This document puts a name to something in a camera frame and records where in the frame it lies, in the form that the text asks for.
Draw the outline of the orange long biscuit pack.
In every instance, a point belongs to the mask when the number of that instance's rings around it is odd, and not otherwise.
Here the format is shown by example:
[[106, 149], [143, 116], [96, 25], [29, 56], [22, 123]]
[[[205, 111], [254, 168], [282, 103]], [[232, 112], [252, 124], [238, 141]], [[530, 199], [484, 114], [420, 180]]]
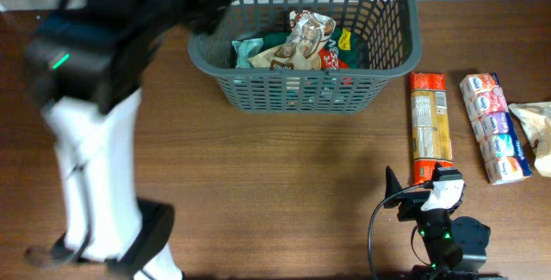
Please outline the orange long biscuit pack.
[[410, 74], [413, 181], [431, 179], [435, 165], [453, 165], [446, 80], [441, 73]]

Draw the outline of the light blue snack packet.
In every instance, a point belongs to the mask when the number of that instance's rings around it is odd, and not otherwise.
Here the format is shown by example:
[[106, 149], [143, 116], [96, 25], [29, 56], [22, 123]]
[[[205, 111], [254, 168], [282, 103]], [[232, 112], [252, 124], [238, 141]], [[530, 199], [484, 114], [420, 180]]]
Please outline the light blue snack packet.
[[259, 54], [263, 48], [263, 38], [254, 38], [249, 40], [233, 40], [232, 47], [237, 54], [237, 68], [252, 68], [253, 65], [249, 58]]

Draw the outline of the Kleenex tissue multipack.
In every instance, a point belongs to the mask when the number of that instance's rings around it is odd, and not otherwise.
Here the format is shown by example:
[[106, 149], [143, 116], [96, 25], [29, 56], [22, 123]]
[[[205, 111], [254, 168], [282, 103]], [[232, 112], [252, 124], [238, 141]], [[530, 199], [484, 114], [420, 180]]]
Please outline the Kleenex tissue multipack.
[[470, 74], [460, 88], [489, 182], [508, 184], [531, 177], [498, 76]]

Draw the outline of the beige Pantree cookie bag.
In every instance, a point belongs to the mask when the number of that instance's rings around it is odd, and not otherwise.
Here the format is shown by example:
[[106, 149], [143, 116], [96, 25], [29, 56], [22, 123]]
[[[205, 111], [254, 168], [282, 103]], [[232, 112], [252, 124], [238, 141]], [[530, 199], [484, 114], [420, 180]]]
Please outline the beige Pantree cookie bag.
[[331, 38], [336, 22], [308, 10], [289, 13], [291, 32], [285, 42], [248, 58], [255, 68], [270, 70], [319, 69], [319, 51]]

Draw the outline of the green Nescafe coffee bag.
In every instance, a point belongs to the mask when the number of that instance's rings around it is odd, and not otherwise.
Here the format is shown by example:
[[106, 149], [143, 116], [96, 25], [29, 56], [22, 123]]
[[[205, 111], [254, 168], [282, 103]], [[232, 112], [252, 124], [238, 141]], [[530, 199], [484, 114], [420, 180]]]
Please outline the green Nescafe coffee bag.
[[[289, 32], [277, 32], [265, 35], [263, 37], [263, 47], [261, 51], [263, 52], [272, 47], [280, 46], [289, 35]], [[319, 51], [319, 64], [316, 65], [315, 68], [332, 70], [357, 68], [357, 42], [358, 39], [349, 30], [336, 28], [331, 38]]]

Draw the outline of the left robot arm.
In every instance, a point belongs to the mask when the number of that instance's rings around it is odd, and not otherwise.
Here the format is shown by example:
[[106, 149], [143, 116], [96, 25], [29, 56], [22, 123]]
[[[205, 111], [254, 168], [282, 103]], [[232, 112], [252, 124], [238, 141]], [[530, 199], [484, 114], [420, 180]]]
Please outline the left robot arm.
[[175, 210], [134, 189], [141, 77], [175, 26], [212, 34], [232, 0], [59, 0], [24, 55], [28, 88], [55, 136], [67, 228], [28, 264], [99, 263], [111, 279], [182, 279]]

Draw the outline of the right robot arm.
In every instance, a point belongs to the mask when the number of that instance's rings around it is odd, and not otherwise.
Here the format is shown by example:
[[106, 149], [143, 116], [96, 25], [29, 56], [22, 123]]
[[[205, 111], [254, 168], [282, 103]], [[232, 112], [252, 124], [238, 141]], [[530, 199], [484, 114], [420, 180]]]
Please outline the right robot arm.
[[397, 208], [399, 221], [415, 221], [414, 233], [423, 241], [429, 261], [412, 268], [414, 280], [491, 280], [499, 274], [481, 273], [487, 261], [491, 228], [469, 216], [451, 215], [461, 206], [466, 188], [454, 167], [437, 164], [429, 180], [404, 188], [386, 168], [384, 208]]

